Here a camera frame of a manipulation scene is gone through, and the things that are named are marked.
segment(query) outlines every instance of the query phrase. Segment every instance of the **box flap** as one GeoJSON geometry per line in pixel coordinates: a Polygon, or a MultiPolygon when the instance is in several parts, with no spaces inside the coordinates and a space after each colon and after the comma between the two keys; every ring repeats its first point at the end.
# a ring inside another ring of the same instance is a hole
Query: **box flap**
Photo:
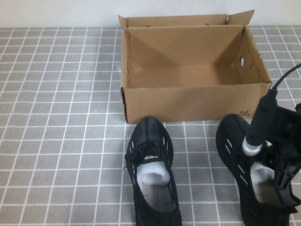
{"type": "Polygon", "coordinates": [[[123,30],[128,27],[226,25],[227,23],[226,14],[200,16],[118,17],[123,30]]]}
{"type": "Polygon", "coordinates": [[[122,29],[123,30],[127,29],[127,18],[124,18],[124,17],[118,15],[118,19],[119,19],[122,29]]]}
{"type": "Polygon", "coordinates": [[[229,25],[248,25],[250,23],[250,20],[252,19],[252,16],[254,14],[254,9],[250,11],[246,11],[243,13],[236,13],[233,15],[229,15],[227,18],[227,24],[229,25]]]}

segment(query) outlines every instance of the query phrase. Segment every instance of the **shoelace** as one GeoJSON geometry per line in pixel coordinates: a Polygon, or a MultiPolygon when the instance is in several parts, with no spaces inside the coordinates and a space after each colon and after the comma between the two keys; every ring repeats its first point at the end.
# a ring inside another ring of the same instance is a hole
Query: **shoelace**
{"type": "Polygon", "coordinates": [[[139,163],[146,156],[157,156],[162,161],[167,160],[167,149],[165,146],[156,141],[147,141],[134,148],[131,153],[125,155],[125,159],[132,163],[139,163]]]}

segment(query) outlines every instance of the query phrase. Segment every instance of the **white grout line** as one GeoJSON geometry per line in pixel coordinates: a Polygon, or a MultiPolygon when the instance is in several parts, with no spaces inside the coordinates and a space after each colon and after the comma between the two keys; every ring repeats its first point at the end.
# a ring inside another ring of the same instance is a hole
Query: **white grout line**
{"type": "MultiPolygon", "coordinates": [[[[116,44],[116,37],[117,37],[117,28],[116,28],[116,33],[115,33],[115,44],[116,44]]],[[[113,68],[114,68],[114,64],[112,64],[112,69],[111,69],[111,79],[110,79],[110,89],[109,89],[108,102],[110,102],[113,68]]],[[[104,140],[105,140],[105,134],[106,134],[106,130],[107,130],[108,113],[109,113],[109,103],[108,103],[108,106],[107,106],[107,115],[106,115],[106,119],[105,119],[105,126],[104,126],[104,133],[103,133],[103,139],[104,140]]],[[[98,178],[98,189],[97,189],[97,194],[96,194],[96,198],[97,198],[96,202],[98,202],[99,185],[100,185],[100,180],[101,180],[102,170],[103,170],[102,168],[103,168],[103,156],[102,156],[102,160],[101,160],[101,163],[100,163],[100,172],[99,172],[99,178],[98,178]]],[[[96,215],[97,215],[97,205],[95,206],[95,212],[94,212],[94,224],[96,223],[96,215]]]]}
{"type": "Polygon", "coordinates": [[[8,42],[6,43],[6,46],[2,46],[2,47],[4,47],[4,49],[3,49],[3,52],[1,53],[0,60],[2,59],[2,56],[5,54],[4,52],[5,52],[6,48],[7,48],[7,46],[9,46],[8,43],[9,43],[9,41],[10,41],[10,39],[11,39],[11,36],[12,36],[14,30],[15,30],[15,29],[13,29],[13,31],[12,31],[11,34],[10,34],[10,36],[6,38],[6,39],[8,39],[8,42]]]}
{"type": "Polygon", "coordinates": [[[184,138],[185,138],[185,148],[186,148],[186,158],[187,158],[187,168],[188,168],[188,183],[189,183],[189,189],[190,189],[190,199],[191,199],[191,210],[192,210],[192,220],[193,225],[196,226],[195,223],[195,216],[194,216],[194,206],[193,206],[193,197],[192,197],[192,188],[191,188],[191,177],[190,177],[190,167],[189,167],[189,158],[188,158],[188,149],[187,149],[187,139],[186,139],[186,127],[185,122],[183,122],[184,127],[184,138]]]}
{"type": "MultiPolygon", "coordinates": [[[[282,69],[281,69],[281,67],[280,67],[280,65],[279,65],[279,63],[278,63],[278,61],[277,61],[277,65],[278,65],[278,68],[280,69],[281,73],[283,74],[282,69]]],[[[292,98],[292,100],[293,100],[293,103],[294,103],[294,105],[296,106],[296,103],[295,103],[295,100],[294,100],[294,98],[293,98],[293,95],[292,95],[292,93],[291,93],[291,91],[290,91],[290,89],[289,89],[289,87],[288,87],[287,82],[286,82],[285,79],[284,79],[284,82],[285,82],[285,84],[286,84],[286,87],[288,88],[288,91],[290,92],[290,95],[291,95],[291,98],[292,98]]]]}
{"type": "MultiPolygon", "coordinates": [[[[191,202],[179,202],[181,204],[191,204],[191,202]]],[[[193,203],[201,203],[201,204],[215,204],[216,202],[204,201],[204,202],[193,202],[193,203]]],[[[218,202],[219,204],[239,204],[239,202],[235,201],[225,201],[225,202],[218,202]]],[[[50,206],[70,206],[72,203],[52,203],[50,206]]],[[[116,205],[119,202],[88,202],[88,203],[74,203],[74,206],[80,205],[116,205]]],[[[122,204],[134,204],[134,202],[123,202],[122,204]]],[[[22,206],[23,204],[4,204],[4,206],[22,206]]],[[[27,206],[47,206],[47,204],[26,204],[27,206]]]]}
{"type": "MultiPolygon", "coordinates": [[[[11,64],[12,62],[0,62],[0,65],[2,64],[11,64]]],[[[30,62],[17,62],[18,64],[29,64],[30,62]]],[[[47,61],[35,61],[34,63],[49,63],[49,64],[62,64],[62,61],[52,61],[52,62],[47,62],[47,61]]],[[[80,62],[67,62],[70,64],[79,64],[80,62]]],[[[82,63],[91,63],[91,64],[97,64],[99,63],[98,61],[82,61],[82,63]]],[[[101,63],[121,63],[121,61],[102,61],[101,63]]]]}
{"type": "MultiPolygon", "coordinates": [[[[43,75],[42,75],[42,78],[43,78],[44,75],[45,75],[46,67],[47,67],[47,64],[46,64],[46,66],[45,66],[45,69],[44,69],[44,73],[43,73],[43,75]]],[[[28,126],[30,117],[31,117],[31,115],[28,117],[28,121],[27,121],[26,127],[28,126]]],[[[24,201],[24,206],[23,206],[23,208],[22,208],[22,212],[21,212],[21,217],[20,217],[19,225],[21,225],[21,222],[22,222],[22,219],[23,219],[23,215],[24,215],[26,203],[27,203],[27,200],[28,200],[29,192],[30,192],[30,186],[31,186],[31,184],[32,184],[33,175],[34,175],[34,172],[35,172],[37,163],[38,163],[38,158],[39,158],[39,157],[37,156],[37,158],[36,158],[36,160],[35,160],[34,169],[33,169],[33,171],[32,171],[32,176],[31,176],[31,179],[30,179],[30,182],[29,182],[29,188],[28,188],[27,193],[26,193],[26,198],[25,198],[25,201],[24,201]]]]}
{"type": "MultiPolygon", "coordinates": [[[[13,108],[12,108],[12,111],[11,111],[11,114],[10,114],[9,117],[8,117],[8,121],[7,121],[6,127],[5,127],[5,129],[4,129],[4,131],[3,131],[3,135],[2,135],[2,138],[1,138],[1,140],[0,140],[0,145],[2,144],[3,138],[4,138],[4,136],[5,136],[5,133],[6,133],[6,130],[7,130],[7,127],[8,127],[8,123],[9,123],[9,121],[10,121],[10,118],[11,118],[11,116],[12,116],[12,112],[14,111],[15,106],[16,106],[16,102],[14,103],[13,108]]],[[[23,134],[22,134],[22,138],[21,138],[21,139],[24,138],[25,132],[26,132],[26,128],[25,128],[24,131],[23,131],[23,134]]],[[[14,163],[13,163],[13,166],[12,166],[12,169],[13,169],[13,168],[15,167],[15,165],[16,165],[17,155],[19,154],[20,147],[21,147],[21,142],[20,142],[20,144],[19,144],[19,146],[18,146],[18,151],[17,151],[17,153],[16,153],[16,156],[15,156],[15,159],[14,159],[14,163]]],[[[12,174],[13,174],[13,171],[11,170],[11,172],[10,172],[10,174],[9,174],[9,177],[8,177],[8,181],[7,181],[5,190],[4,190],[4,193],[3,193],[3,196],[2,196],[2,199],[1,199],[0,210],[1,210],[1,207],[2,207],[2,204],[3,204],[4,197],[5,197],[5,195],[6,195],[7,188],[8,188],[8,185],[9,185],[9,182],[10,182],[10,179],[11,179],[12,174]]]]}
{"type": "MultiPolygon", "coordinates": [[[[66,59],[66,55],[67,55],[66,53],[67,53],[67,51],[68,51],[68,47],[66,48],[64,61],[65,61],[65,59],[66,59]]],[[[59,75],[59,79],[61,78],[61,75],[62,75],[63,66],[64,66],[64,62],[63,62],[62,68],[61,68],[61,72],[60,72],[60,75],[59,75]]],[[[55,101],[55,95],[56,95],[56,92],[55,92],[55,94],[54,94],[54,96],[53,96],[53,101],[52,101],[52,103],[51,103],[50,112],[52,111],[52,108],[53,108],[53,104],[54,104],[54,101],[55,101]]],[[[49,114],[49,116],[48,116],[46,125],[48,125],[49,119],[50,119],[50,114],[49,114]]],[[[40,153],[40,150],[41,150],[41,147],[42,147],[42,143],[43,143],[43,140],[44,140],[44,137],[45,137],[45,133],[46,133],[46,129],[45,129],[44,134],[43,134],[43,137],[42,137],[42,141],[41,141],[40,148],[39,148],[39,153],[40,153]]],[[[61,144],[61,148],[60,148],[60,153],[61,153],[61,151],[62,151],[62,146],[63,146],[63,140],[62,140],[62,144],[61,144]]],[[[58,159],[57,159],[56,169],[58,168],[59,161],[60,161],[60,155],[59,155],[59,157],[58,157],[58,159]]],[[[53,177],[53,181],[52,181],[52,186],[51,186],[51,189],[50,189],[50,194],[49,194],[49,198],[48,198],[48,206],[47,206],[46,213],[45,213],[44,223],[46,223],[47,216],[48,216],[49,205],[50,205],[51,196],[52,196],[52,192],[53,192],[53,186],[54,186],[54,183],[55,183],[56,173],[57,173],[57,170],[55,171],[55,174],[54,174],[54,177],[53,177]]]]}
{"type": "MultiPolygon", "coordinates": [[[[193,224],[194,222],[183,222],[183,224],[193,224]]],[[[195,222],[197,224],[214,224],[214,223],[218,223],[216,221],[197,221],[195,222]]],[[[243,223],[242,221],[221,221],[221,223],[223,224],[241,224],[243,223]]],[[[116,224],[118,224],[117,222],[115,223],[97,223],[97,224],[93,224],[93,223],[72,223],[72,225],[79,225],[79,226],[108,226],[108,225],[112,225],[115,226],[116,224]]],[[[69,224],[66,223],[62,223],[62,224],[58,224],[58,223],[54,223],[54,224],[22,224],[23,226],[62,226],[62,225],[66,225],[69,226],[69,224]]],[[[125,226],[132,226],[135,225],[134,222],[123,222],[120,223],[120,225],[125,225],[125,226]]],[[[0,226],[15,226],[15,224],[0,224],[0,226]]]]}
{"type": "MultiPolygon", "coordinates": [[[[78,76],[79,76],[79,70],[80,70],[80,64],[81,64],[81,58],[82,58],[83,51],[84,51],[84,48],[82,48],[82,52],[81,52],[81,56],[80,56],[80,63],[79,63],[79,65],[78,65],[78,71],[77,71],[77,75],[76,75],[75,85],[74,85],[74,88],[73,88],[73,94],[72,94],[71,102],[73,102],[73,98],[74,98],[74,93],[75,93],[75,89],[76,89],[77,79],[78,79],[78,76]]],[[[58,160],[57,160],[57,165],[56,165],[56,170],[55,170],[55,176],[54,176],[54,180],[53,180],[53,185],[54,185],[54,182],[55,182],[55,177],[56,177],[56,173],[57,173],[57,170],[58,170],[58,164],[59,164],[59,161],[60,161],[60,158],[61,158],[61,154],[62,154],[63,143],[64,143],[64,139],[65,139],[65,136],[66,136],[67,125],[68,125],[68,121],[69,121],[69,116],[70,116],[71,108],[72,108],[72,104],[70,104],[70,107],[69,107],[69,114],[68,114],[67,120],[66,120],[65,130],[64,130],[64,134],[63,134],[63,141],[62,141],[62,144],[61,144],[61,149],[60,149],[59,157],[58,157],[58,160]]],[[[50,199],[51,199],[51,196],[52,196],[52,191],[53,191],[53,189],[51,189],[51,192],[50,192],[50,196],[49,196],[49,204],[50,204],[50,199]]],[[[72,208],[73,208],[73,205],[71,205],[70,216],[69,216],[69,222],[70,222],[70,220],[71,220],[72,208]]],[[[49,206],[47,207],[47,210],[46,210],[46,215],[45,215],[44,223],[46,223],[47,216],[48,216],[48,211],[49,211],[49,206]]]]}
{"type": "MultiPolygon", "coordinates": [[[[99,52],[99,48],[100,48],[100,45],[101,45],[101,36],[102,36],[102,32],[103,32],[103,31],[101,30],[101,33],[100,33],[100,39],[99,39],[99,45],[98,45],[98,52],[99,52]]],[[[87,113],[87,120],[86,120],[86,125],[85,125],[84,138],[85,138],[85,136],[86,136],[86,131],[87,131],[87,124],[88,124],[88,119],[89,119],[90,106],[91,106],[91,100],[92,100],[92,94],[93,94],[93,87],[94,87],[94,80],[95,80],[95,75],[96,75],[96,67],[97,67],[97,64],[95,65],[95,72],[94,72],[94,76],[93,76],[94,79],[93,79],[93,82],[92,82],[92,92],[91,92],[91,95],[90,95],[90,103],[89,103],[89,107],[88,107],[88,113],[87,113]]],[[[75,183],[75,185],[77,185],[77,183],[78,183],[79,169],[80,169],[81,158],[82,158],[82,155],[83,155],[84,144],[85,144],[85,141],[83,141],[82,147],[81,147],[80,160],[79,160],[79,167],[78,167],[78,172],[77,172],[77,175],[76,175],[76,183],[75,183]]],[[[74,189],[72,204],[74,204],[75,193],[76,193],[76,188],[74,189]]],[[[69,216],[69,223],[71,222],[72,209],[73,209],[73,208],[71,207],[71,210],[70,210],[70,216],[69,216]]]]}
{"type": "MultiPolygon", "coordinates": [[[[281,38],[282,38],[282,40],[283,40],[283,42],[284,42],[283,36],[281,35],[281,32],[280,32],[278,26],[277,26],[277,29],[278,29],[278,31],[279,31],[279,33],[280,33],[280,36],[281,36],[281,38]]],[[[293,62],[293,65],[296,66],[296,64],[295,64],[295,62],[294,62],[294,59],[292,58],[292,55],[291,55],[290,51],[288,50],[288,47],[287,47],[286,44],[287,44],[287,43],[284,42],[284,45],[285,45],[285,47],[286,47],[286,49],[287,49],[288,54],[289,54],[290,57],[291,57],[291,60],[292,60],[292,62],[293,62]]]]}
{"type": "Polygon", "coordinates": [[[205,122],[204,121],[203,121],[203,125],[204,125],[204,134],[205,134],[206,148],[207,148],[207,152],[208,152],[208,161],[209,161],[211,180],[212,180],[212,184],[213,184],[213,194],[214,194],[215,205],[216,205],[217,220],[219,221],[219,226],[221,226],[221,223],[220,223],[220,221],[221,221],[220,220],[220,213],[218,211],[217,198],[216,198],[216,192],[215,192],[215,183],[214,183],[214,180],[213,180],[213,173],[212,173],[212,168],[213,167],[211,167],[209,147],[208,147],[208,141],[207,141],[207,135],[206,135],[206,127],[205,127],[205,122]]]}
{"type": "Polygon", "coordinates": [[[121,223],[121,207],[122,207],[122,190],[123,190],[123,175],[124,175],[124,167],[125,167],[125,158],[124,155],[127,152],[127,145],[126,145],[126,132],[127,132],[127,122],[125,121],[125,126],[124,126],[124,141],[123,141],[123,158],[122,158],[122,171],[121,171],[121,189],[120,189],[120,207],[119,207],[119,226],[121,223]]]}

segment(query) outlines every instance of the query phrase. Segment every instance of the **shoe insole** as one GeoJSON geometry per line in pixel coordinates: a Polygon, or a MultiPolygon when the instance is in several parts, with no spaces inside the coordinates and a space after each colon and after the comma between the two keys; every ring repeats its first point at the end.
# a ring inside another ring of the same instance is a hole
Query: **shoe insole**
{"type": "Polygon", "coordinates": [[[258,202],[282,206],[272,180],[253,185],[253,189],[258,202]]]}
{"type": "Polygon", "coordinates": [[[259,202],[282,206],[274,187],[274,170],[255,162],[251,167],[253,190],[259,202]]]}
{"type": "Polygon", "coordinates": [[[154,209],[162,212],[174,210],[174,202],[167,185],[142,185],[142,193],[146,202],[154,209]]]}

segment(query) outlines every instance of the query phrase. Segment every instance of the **white insole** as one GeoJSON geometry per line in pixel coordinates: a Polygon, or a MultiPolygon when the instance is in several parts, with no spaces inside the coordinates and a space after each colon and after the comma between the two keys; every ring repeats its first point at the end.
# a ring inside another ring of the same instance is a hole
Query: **white insole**
{"type": "Polygon", "coordinates": [[[174,203],[168,189],[170,175],[162,161],[138,166],[137,181],[146,202],[152,208],[163,212],[174,210],[174,203]]]}
{"type": "Polygon", "coordinates": [[[255,162],[251,167],[251,179],[256,198],[259,202],[281,206],[274,188],[274,170],[255,162]]]}

